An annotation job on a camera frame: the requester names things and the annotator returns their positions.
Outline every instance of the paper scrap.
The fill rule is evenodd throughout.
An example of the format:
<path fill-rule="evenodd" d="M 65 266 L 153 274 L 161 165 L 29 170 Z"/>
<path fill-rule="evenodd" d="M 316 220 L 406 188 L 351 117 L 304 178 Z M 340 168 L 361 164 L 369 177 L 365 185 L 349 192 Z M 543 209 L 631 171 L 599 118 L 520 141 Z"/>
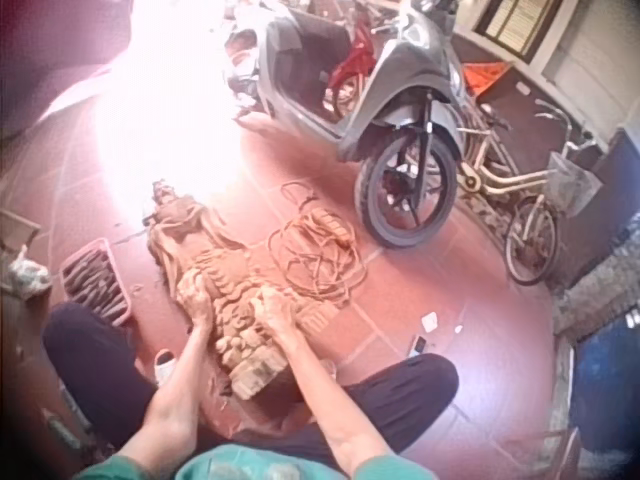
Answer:
<path fill-rule="evenodd" d="M 436 315 L 436 312 L 431 312 L 422 317 L 422 326 L 427 333 L 431 333 L 438 328 L 438 315 Z"/>

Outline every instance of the bicycle basket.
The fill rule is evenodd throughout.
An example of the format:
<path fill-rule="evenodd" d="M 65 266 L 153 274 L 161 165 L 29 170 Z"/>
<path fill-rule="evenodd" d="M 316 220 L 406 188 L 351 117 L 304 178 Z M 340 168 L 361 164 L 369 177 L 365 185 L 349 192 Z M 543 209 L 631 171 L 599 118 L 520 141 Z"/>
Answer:
<path fill-rule="evenodd" d="M 551 152 L 547 168 L 554 172 L 549 175 L 542 193 L 567 217 L 575 217 L 580 213 L 602 187 L 602 182 L 593 172 L 563 158 L 557 152 Z"/>

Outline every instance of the red motorcycle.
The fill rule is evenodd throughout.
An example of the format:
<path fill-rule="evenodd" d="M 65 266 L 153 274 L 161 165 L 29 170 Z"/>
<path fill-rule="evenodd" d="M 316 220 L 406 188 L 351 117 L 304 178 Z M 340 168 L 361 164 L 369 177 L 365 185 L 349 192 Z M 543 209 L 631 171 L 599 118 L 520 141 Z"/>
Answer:
<path fill-rule="evenodd" d="M 355 33 L 351 51 L 346 60 L 333 71 L 328 85 L 333 112 L 339 118 L 351 112 L 358 103 L 366 79 L 376 66 L 369 10 L 358 1 L 354 3 Z"/>

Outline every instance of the wood carving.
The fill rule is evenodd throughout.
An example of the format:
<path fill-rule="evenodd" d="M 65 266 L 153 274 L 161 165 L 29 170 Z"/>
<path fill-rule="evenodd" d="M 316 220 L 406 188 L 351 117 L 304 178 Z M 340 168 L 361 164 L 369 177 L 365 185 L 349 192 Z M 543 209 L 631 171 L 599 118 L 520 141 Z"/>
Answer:
<path fill-rule="evenodd" d="M 186 272 L 196 269 L 203 276 L 215 313 L 215 350 L 233 392 L 247 400 L 287 367 L 282 352 L 255 324 L 250 303 L 261 286 L 276 285 L 251 265 L 249 249 L 225 232 L 222 220 L 212 210 L 191 196 L 177 196 L 162 181 L 153 184 L 153 198 L 155 212 L 147 219 L 149 251 L 164 269 L 174 300 Z M 328 302 L 290 289 L 285 294 L 296 322 L 307 335 L 318 333 L 337 313 Z"/>

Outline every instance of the forearm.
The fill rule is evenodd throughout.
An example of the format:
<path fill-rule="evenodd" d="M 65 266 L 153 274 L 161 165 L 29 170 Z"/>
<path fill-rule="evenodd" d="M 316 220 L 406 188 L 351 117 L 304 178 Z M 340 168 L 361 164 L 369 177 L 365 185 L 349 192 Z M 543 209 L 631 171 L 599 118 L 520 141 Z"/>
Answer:
<path fill-rule="evenodd" d="M 208 329 L 194 328 L 175 369 L 151 399 L 142 428 L 119 452 L 155 476 L 170 473 L 194 451 Z"/>
<path fill-rule="evenodd" d="M 390 453 L 380 433 L 326 372 L 299 331 L 281 339 L 280 344 L 338 465 L 348 475 L 353 476 L 370 458 Z"/>

